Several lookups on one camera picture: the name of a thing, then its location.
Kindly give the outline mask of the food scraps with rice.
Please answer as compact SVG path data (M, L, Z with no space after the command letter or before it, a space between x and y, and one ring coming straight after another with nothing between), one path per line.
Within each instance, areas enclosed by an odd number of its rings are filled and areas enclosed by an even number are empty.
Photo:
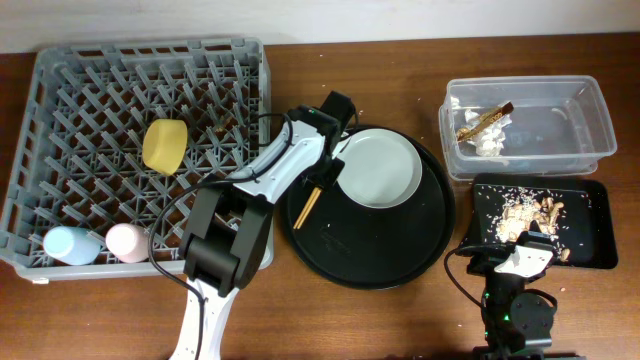
M559 255L559 261L568 264L576 250L569 245L570 216L578 211L569 205L569 196L549 189L533 189L505 185L480 185L475 193L480 217L480 242L515 244L522 232L535 226L549 236Z

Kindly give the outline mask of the grey round plate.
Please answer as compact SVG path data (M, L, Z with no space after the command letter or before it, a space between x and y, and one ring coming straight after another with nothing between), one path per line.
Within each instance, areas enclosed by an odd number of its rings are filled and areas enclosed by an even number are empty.
M406 202L422 180L422 162L403 135L382 128L359 131L338 154L344 168L337 182L355 203L372 209Z

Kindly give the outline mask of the white tissue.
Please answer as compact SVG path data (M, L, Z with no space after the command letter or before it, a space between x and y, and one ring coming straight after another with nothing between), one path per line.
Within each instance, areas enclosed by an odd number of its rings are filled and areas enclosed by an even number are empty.
M466 143L475 147L475 152L482 157L496 157L500 155L504 148L506 135L504 127L510 125L512 120L509 115L505 115L480 133L476 134Z

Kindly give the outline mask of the gold brown snack wrapper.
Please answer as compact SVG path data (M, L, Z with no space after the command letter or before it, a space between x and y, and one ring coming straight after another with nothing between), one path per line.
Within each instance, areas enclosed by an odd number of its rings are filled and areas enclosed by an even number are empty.
M497 121L501 120L506 115L513 112L514 106L511 102L507 102L501 107L492 109L478 117L478 124L471 128L461 128L456 132L456 140L458 142L464 142L471 140L473 137L490 127Z

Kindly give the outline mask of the yellow plastic bowl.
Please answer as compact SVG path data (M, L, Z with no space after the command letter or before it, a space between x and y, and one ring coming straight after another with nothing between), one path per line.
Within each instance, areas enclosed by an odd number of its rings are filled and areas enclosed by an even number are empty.
M144 164L160 174L174 174L186 153L187 141L188 129L182 120L156 119L143 139Z

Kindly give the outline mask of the pink plastic cup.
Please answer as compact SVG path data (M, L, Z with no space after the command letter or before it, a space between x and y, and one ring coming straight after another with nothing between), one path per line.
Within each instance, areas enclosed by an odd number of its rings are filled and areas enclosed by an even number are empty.
M108 230L105 242L108 250L121 262L138 263L148 258L148 239L144 228L120 223Z

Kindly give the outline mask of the light blue plastic cup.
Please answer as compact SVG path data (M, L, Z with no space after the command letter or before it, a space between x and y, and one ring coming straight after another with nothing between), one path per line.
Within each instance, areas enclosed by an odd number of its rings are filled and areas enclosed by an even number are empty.
M44 251L47 255L68 265L87 265L101 252L101 244L89 235L89 230L80 227L57 226L44 236Z

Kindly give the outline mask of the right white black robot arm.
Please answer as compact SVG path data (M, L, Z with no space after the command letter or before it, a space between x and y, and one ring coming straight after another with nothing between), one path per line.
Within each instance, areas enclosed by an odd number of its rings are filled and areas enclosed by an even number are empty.
M544 276L554 256L550 237L537 231L473 252L467 272L485 279L480 307L487 342L472 350L474 359L545 357L558 302L526 285Z

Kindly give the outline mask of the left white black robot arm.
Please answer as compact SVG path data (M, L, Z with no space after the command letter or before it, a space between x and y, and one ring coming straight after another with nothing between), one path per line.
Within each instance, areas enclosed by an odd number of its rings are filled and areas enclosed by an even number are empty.
M187 304L174 359L217 359L238 292L258 272L277 202L302 178L314 196L332 186L344 167L352 100L336 91L320 107L284 113L280 134L250 164L226 178L210 175L187 189L195 197L181 237Z

